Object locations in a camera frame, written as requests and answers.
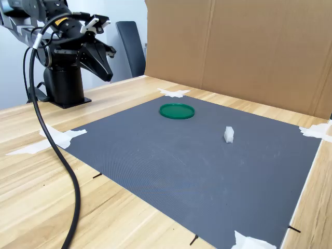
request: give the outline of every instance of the black office chair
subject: black office chair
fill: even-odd
[[[136,23],[133,21],[117,22],[116,26],[127,53],[132,76],[144,75],[145,58]]]

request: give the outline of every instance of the brown cardboard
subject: brown cardboard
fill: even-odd
[[[200,88],[211,0],[146,0],[145,75]]]
[[[149,0],[146,75],[283,109],[332,112],[332,2]]]

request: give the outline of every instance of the wooden table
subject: wooden table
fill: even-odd
[[[326,123],[229,96],[138,77],[86,91],[92,102],[70,109],[39,103],[45,122],[67,131],[158,98],[162,88],[297,126]],[[60,248],[74,210],[70,177],[51,148],[34,155],[5,154],[43,140],[32,104],[0,111],[0,247]],[[81,187],[81,214],[72,248],[213,248],[96,170],[64,153]],[[332,248],[332,144],[321,142],[284,248]]]

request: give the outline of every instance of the green plastic lid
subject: green plastic lid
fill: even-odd
[[[172,119],[187,119],[195,115],[194,108],[180,103],[162,105],[159,112],[164,117]]]

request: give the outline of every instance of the black mark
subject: black mark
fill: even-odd
[[[296,232],[301,232],[300,230],[297,230],[296,228],[291,227],[291,226],[288,226],[288,228],[290,228],[291,230],[294,230],[294,231],[296,231]]]
[[[96,177],[102,175],[102,173],[99,173],[98,175],[95,175],[92,179],[95,179]]]
[[[198,235],[195,235],[195,238],[192,240],[192,242],[190,243],[190,245],[192,245],[195,242],[196,239],[198,239]]]

